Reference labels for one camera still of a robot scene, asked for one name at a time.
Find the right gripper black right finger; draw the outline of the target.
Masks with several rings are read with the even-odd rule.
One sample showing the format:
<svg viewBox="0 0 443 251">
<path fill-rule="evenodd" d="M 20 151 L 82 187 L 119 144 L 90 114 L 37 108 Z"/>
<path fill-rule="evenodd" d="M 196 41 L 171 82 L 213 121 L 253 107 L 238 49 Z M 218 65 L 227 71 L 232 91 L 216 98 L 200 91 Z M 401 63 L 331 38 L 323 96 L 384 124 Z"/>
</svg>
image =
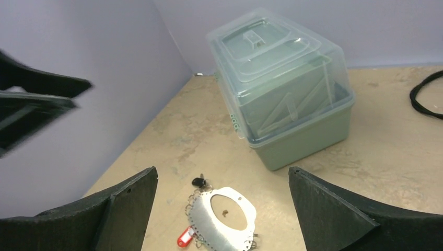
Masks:
<svg viewBox="0 0 443 251">
<path fill-rule="evenodd" d="M 307 250 L 442 250 L 442 215 L 361 196 L 300 167 L 289 188 Z"/>
</svg>

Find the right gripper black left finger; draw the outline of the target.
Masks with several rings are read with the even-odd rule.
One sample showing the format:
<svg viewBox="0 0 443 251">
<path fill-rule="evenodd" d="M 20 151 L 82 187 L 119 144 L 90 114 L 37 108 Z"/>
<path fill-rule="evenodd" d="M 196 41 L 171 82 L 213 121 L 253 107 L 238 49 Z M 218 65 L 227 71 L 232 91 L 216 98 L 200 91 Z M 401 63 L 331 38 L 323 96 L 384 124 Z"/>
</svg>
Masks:
<svg viewBox="0 0 443 251">
<path fill-rule="evenodd" d="M 158 184 L 155 167 L 35 216 L 1 219 L 1 250 L 141 250 Z"/>
</svg>

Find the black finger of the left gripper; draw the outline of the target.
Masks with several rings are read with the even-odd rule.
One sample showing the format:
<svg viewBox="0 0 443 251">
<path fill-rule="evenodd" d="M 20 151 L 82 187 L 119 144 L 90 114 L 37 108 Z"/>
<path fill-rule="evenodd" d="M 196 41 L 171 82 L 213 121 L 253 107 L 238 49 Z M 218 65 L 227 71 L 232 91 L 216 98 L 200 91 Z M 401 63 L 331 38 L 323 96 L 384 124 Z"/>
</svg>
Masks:
<svg viewBox="0 0 443 251">
<path fill-rule="evenodd" d="M 1 91 L 1 157 L 76 107 L 67 97 Z"/>
<path fill-rule="evenodd" d="M 45 72 L 26 66 L 1 52 L 1 90 L 20 87 L 28 93 L 75 98 L 92 88 L 83 78 Z"/>
</svg>

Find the keys with black tag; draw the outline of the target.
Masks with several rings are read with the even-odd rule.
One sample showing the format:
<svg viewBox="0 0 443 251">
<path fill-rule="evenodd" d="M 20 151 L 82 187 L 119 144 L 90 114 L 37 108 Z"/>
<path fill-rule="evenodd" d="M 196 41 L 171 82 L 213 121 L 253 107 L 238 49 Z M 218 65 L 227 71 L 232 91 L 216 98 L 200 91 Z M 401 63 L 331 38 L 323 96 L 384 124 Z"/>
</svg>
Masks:
<svg viewBox="0 0 443 251">
<path fill-rule="evenodd" d="M 198 177 L 194 178 L 191 181 L 191 184 L 200 191 L 212 190 L 212 185 L 203 174 L 200 174 Z"/>
</svg>

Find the steel perforated key plate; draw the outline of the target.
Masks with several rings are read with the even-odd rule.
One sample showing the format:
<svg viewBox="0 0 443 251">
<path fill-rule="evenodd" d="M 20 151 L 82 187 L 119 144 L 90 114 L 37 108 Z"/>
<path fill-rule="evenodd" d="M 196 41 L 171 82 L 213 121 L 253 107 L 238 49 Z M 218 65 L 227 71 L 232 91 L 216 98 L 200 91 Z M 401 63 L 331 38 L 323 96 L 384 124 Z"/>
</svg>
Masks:
<svg viewBox="0 0 443 251">
<path fill-rule="evenodd" d="M 185 206 L 192 237 L 204 250 L 254 250 L 257 210 L 230 187 L 197 189 Z"/>
</svg>

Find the red key tag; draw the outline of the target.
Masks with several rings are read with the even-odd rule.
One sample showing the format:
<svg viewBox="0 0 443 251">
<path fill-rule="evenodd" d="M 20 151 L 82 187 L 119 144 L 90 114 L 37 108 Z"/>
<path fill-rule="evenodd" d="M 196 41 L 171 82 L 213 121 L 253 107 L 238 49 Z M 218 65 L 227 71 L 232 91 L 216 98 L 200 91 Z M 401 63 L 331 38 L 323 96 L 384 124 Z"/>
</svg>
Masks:
<svg viewBox="0 0 443 251">
<path fill-rule="evenodd" d="M 181 248 L 185 248 L 189 245 L 191 240 L 193 240 L 194 237 L 194 229 L 192 226 L 188 226 L 183 233 L 177 238 L 177 246 Z"/>
</svg>

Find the clear green plastic storage box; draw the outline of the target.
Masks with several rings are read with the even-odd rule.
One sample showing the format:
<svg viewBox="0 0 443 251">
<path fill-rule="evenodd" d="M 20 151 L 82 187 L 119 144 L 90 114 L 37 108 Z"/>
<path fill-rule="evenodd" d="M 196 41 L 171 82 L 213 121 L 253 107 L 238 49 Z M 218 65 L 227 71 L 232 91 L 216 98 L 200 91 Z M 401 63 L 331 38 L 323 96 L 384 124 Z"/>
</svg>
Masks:
<svg viewBox="0 0 443 251">
<path fill-rule="evenodd" d="M 348 137 L 356 95 L 341 47 L 264 8 L 206 39 L 234 130 L 268 170 Z"/>
</svg>

